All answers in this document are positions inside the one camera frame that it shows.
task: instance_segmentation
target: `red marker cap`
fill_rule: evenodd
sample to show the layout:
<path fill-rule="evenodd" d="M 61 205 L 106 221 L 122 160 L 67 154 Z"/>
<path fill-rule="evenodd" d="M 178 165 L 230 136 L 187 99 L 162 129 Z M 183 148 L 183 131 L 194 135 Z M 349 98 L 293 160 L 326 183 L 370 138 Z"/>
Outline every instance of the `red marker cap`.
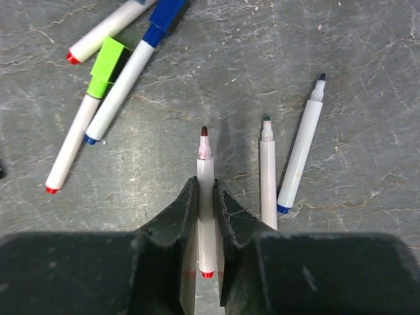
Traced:
<path fill-rule="evenodd" d="M 201 273 L 203 275 L 204 279 L 210 279 L 213 277 L 213 275 L 215 274 L 215 272 L 202 272 Z"/>
<path fill-rule="evenodd" d="M 49 187 L 45 187 L 45 190 L 49 193 L 49 194 L 55 194 L 56 192 L 58 192 L 58 189 L 53 189 L 53 188 L 49 188 Z"/>
<path fill-rule="evenodd" d="M 74 58 L 73 54 L 70 51 L 68 52 L 66 58 L 67 58 L 67 60 L 70 64 L 79 64 L 80 63 L 79 60 Z"/>

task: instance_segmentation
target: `uncapped marker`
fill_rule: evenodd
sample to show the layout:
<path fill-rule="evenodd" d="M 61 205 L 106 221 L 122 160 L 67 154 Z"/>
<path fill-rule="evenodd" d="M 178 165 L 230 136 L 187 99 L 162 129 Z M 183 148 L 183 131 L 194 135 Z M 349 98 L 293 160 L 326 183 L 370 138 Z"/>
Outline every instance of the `uncapped marker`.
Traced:
<path fill-rule="evenodd" d="M 320 118 L 325 85 L 326 74 L 323 73 L 317 80 L 315 89 L 306 102 L 295 144 L 290 155 L 289 165 L 287 166 L 277 199 L 277 211 L 280 213 L 288 213 L 295 202 L 310 145 Z"/>

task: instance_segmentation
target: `marble countertop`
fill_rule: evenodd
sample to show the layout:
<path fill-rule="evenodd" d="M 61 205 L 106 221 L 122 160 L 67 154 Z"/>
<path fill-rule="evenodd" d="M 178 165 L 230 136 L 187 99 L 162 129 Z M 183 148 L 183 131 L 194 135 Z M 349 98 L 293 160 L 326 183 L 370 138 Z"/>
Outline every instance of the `marble countertop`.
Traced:
<path fill-rule="evenodd" d="M 102 144 L 55 196 L 44 182 L 90 80 L 68 47 L 117 1 L 0 0 L 0 234 L 134 230 L 196 173 L 206 125 L 215 171 L 259 215 L 263 113 L 280 179 L 320 73 L 324 107 L 285 232 L 382 231 L 420 258 L 420 2 L 195 0 L 156 51 Z M 149 13 L 116 39 L 134 48 Z M 200 280 L 198 314 L 217 309 Z"/>

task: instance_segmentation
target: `lime green marker cap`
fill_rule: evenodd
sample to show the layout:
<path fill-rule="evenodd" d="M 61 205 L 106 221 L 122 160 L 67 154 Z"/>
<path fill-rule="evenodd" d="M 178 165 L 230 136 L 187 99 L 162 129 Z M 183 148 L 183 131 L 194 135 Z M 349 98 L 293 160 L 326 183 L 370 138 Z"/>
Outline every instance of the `lime green marker cap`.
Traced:
<path fill-rule="evenodd" d="M 107 37 L 94 62 L 87 93 L 95 98 L 102 98 L 108 86 L 115 82 L 123 69 L 131 51 L 115 39 Z"/>

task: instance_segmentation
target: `marker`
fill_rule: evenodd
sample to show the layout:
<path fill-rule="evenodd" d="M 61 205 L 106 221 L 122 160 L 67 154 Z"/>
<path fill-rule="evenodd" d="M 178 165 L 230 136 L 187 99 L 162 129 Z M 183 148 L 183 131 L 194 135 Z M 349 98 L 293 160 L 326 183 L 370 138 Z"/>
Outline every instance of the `marker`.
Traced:
<path fill-rule="evenodd" d="M 314 138 L 316 125 L 320 118 L 325 85 L 326 74 L 323 73 L 319 80 L 317 80 L 315 89 L 310 95 L 308 102 L 306 102 L 295 145 L 293 146 L 289 165 L 287 166 L 282 187 L 280 188 L 280 194 L 277 199 L 277 211 L 281 213 L 288 213 L 295 202 L 310 144 Z"/>
<path fill-rule="evenodd" d="M 277 182 L 276 182 L 276 143 L 271 129 L 270 116 L 265 115 L 262 122 L 260 141 L 260 195 L 261 220 L 277 230 Z"/>
<path fill-rule="evenodd" d="M 86 130 L 85 142 L 103 136 L 124 99 L 164 35 L 170 36 L 189 7 L 189 0 L 160 0 L 150 17 L 150 27 L 133 51 L 114 86 Z"/>
<path fill-rule="evenodd" d="M 66 56 L 71 64 L 86 61 L 99 50 L 107 36 L 113 37 L 149 9 L 156 0 L 128 0 L 109 17 L 69 48 Z"/>
<path fill-rule="evenodd" d="M 61 189 L 83 141 L 85 130 L 95 114 L 101 98 L 109 85 L 116 80 L 129 54 L 130 50 L 128 48 L 111 37 L 105 38 L 91 71 L 92 80 L 87 93 L 74 117 L 72 126 L 45 183 L 48 193 L 55 194 Z"/>
<path fill-rule="evenodd" d="M 216 228 L 213 212 L 215 168 L 207 128 L 201 128 L 197 159 L 198 178 L 198 268 L 203 278 L 213 277 L 216 270 Z"/>

